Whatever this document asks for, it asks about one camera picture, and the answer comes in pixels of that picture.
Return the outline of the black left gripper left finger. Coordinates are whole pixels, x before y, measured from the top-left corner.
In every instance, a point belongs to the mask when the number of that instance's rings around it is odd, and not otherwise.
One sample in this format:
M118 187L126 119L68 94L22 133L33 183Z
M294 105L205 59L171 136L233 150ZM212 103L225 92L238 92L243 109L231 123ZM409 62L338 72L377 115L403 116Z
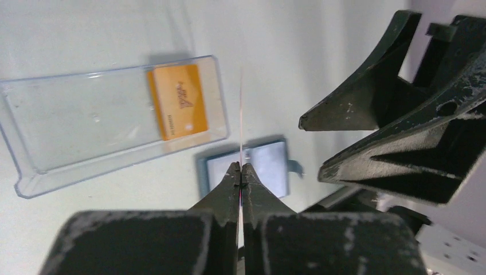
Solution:
M236 274L241 166L188 210L91 210L61 227L41 274Z

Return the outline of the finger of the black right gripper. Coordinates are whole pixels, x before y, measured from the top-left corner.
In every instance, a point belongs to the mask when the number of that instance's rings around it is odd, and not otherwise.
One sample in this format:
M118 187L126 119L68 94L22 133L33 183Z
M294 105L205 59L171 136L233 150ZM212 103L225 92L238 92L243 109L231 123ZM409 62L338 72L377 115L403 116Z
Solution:
M400 119L427 98L425 88L399 76L422 14L394 13L376 47L356 71L300 119L311 132L378 130L399 126Z
M326 183L448 204L485 152L485 51L414 111L322 164Z

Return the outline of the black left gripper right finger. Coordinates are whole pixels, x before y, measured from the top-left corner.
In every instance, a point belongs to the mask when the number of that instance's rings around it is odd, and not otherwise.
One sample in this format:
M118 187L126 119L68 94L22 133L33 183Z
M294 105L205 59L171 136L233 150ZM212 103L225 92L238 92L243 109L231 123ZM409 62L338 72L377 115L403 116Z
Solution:
M418 243L392 213L296 213L254 168L241 172L246 274L426 274Z

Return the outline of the gold VIP card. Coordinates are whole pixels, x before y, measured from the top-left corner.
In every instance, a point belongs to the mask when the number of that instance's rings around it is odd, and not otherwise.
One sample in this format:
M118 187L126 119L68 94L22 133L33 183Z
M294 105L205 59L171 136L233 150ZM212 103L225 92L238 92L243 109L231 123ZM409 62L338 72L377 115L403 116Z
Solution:
M239 163L240 167L242 168L244 165L243 162L243 78L244 78L244 67L240 67L240 88L239 88L239 122L240 122L240 130L239 130L239 153L240 153L240 158L239 158ZM239 233L238 233L238 247L243 248L244 247L244 221L243 221L243 213L242 213L242 192L240 191L240 207L239 207L239 216L238 216L238 221L239 221Z

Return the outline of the clear acrylic card box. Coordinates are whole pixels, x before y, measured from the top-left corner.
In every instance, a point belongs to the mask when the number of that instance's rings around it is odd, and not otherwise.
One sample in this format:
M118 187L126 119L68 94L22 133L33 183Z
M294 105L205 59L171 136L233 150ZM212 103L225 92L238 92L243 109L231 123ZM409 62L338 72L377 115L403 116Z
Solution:
M147 72L196 64L209 129L164 141ZM95 73L1 81L1 134L16 194L31 199L229 135L218 61L201 56Z

